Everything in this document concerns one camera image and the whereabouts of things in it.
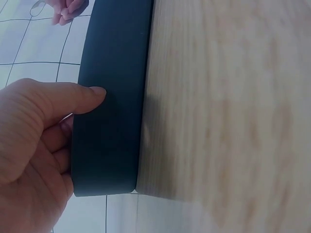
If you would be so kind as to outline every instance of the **wooden board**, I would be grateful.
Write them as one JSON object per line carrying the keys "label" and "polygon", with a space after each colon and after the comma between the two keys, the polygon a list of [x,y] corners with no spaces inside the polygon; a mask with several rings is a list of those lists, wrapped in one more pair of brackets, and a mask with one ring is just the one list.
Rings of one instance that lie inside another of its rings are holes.
{"label": "wooden board", "polygon": [[310,232],[308,3],[156,0],[141,146],[137,191],[188,232]]}

